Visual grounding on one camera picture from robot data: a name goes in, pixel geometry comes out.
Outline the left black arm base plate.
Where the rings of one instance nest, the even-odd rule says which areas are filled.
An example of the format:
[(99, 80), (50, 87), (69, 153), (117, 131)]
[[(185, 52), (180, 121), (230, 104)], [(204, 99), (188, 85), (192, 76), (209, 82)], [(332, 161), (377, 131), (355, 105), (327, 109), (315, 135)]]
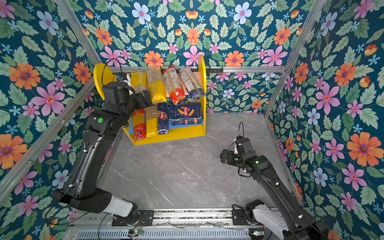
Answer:
[(135, 210), (127, 217), (114, 216), (113, 227), (149, 227), (154, 220), (154, 210)]

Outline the blue Barilla rigatoni bag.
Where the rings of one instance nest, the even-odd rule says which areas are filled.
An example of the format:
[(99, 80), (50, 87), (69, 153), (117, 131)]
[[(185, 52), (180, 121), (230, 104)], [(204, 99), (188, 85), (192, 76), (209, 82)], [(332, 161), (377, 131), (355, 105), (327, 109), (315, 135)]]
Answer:
[(169, 120), (172, 126), (191, 126), (203, 123), (200, 103), (188, 103), (170, 106)]

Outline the blue Barilla spaghetti box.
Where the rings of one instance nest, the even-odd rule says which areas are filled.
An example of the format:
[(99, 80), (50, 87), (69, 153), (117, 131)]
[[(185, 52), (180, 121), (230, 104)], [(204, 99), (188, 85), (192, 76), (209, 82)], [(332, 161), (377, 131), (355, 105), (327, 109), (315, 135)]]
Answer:
[(169, 105), (167, 103), (159, 103), (157, 105), (158, 116), (158, 134), (169, 134)]

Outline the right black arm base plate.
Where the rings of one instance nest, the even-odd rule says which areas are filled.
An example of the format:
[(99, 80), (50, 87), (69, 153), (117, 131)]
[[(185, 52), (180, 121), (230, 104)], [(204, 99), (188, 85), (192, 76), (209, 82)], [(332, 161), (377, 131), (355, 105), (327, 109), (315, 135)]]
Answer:
[(255, 226), (259, 223), (250, 209), (235, 205), (232, 206), (232, 221), (234, 226)]

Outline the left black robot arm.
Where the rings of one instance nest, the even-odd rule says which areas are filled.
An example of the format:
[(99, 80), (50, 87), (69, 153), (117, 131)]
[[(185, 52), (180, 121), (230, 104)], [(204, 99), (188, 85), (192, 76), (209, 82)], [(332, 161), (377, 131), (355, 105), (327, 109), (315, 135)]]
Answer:
[(137, 110), (144, 108), (138, 94), (126, 82), (102, 87), (105, 100), (101, 110), (88, 118), (81, 153), (62, 189), (53, 192), (58, 202), (90, 213), (106, 213), (137, 221), (137, 205), (98, 188), (97, 181), (111, 144)]

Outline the yellow Pastatime bag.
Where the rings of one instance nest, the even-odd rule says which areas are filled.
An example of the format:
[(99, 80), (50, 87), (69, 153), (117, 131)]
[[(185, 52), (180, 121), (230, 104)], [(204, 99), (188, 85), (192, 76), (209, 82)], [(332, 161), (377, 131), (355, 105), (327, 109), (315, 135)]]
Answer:
[(146, 74), (152, 103), (165, 103), (167, 101), (167, 96), (161, 70), (148, 70), (146, 71)]
[(136, 93), (143, 93), (147, 90), (147, 74), (145, 72), (131, 73), (131, 86)]

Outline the red ended spaghetti bag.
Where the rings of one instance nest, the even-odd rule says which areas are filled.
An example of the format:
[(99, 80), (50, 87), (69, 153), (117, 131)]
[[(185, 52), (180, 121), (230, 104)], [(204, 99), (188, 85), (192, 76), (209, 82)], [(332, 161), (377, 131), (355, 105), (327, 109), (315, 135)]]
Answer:
[(186, 96), (180, 84), (175, 66), (171, 65), (165, 69), (162, 75), (171, 100), (175, 105), (179, 104), (179, 102), (184, 100)]

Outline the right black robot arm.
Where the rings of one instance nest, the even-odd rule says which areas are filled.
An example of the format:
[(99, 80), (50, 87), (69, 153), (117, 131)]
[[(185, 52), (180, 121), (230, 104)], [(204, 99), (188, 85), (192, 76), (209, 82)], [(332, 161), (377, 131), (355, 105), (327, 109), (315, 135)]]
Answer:
[(272, 212), (261, 200), (246, 205), (244, 210), (249, 223), (261, 223), (280, 240), (326, 240), (329, 228), (317, 221), (290, 193), (280, 180), (274, 166), (265, 156), (258, 156), (251, 141), (238, 136), (233, 151), (221, 153), (223, 164), (238, 168), (238, 175), (252, 178), (267, 192), (280, 214)]

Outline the yellow spaghetti bag with barcode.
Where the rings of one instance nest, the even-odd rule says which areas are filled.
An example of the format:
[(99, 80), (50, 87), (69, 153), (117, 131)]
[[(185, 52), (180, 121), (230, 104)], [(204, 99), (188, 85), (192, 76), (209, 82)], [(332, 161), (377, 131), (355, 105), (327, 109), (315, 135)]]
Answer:
[(158, 135), (158, 110), (157, 106), (146, 108), (146, 137), (152, 138)]

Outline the clear blue white spaghetti bag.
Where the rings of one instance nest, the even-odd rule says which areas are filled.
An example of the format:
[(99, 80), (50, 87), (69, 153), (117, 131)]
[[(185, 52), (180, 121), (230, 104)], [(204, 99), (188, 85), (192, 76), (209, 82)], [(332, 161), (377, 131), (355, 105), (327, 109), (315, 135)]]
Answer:
[(196, 100), (206, 96), (203, 87), (192, 72), (191, 68), (181, 68), (179, 70), (179, 74), (191, 99)]

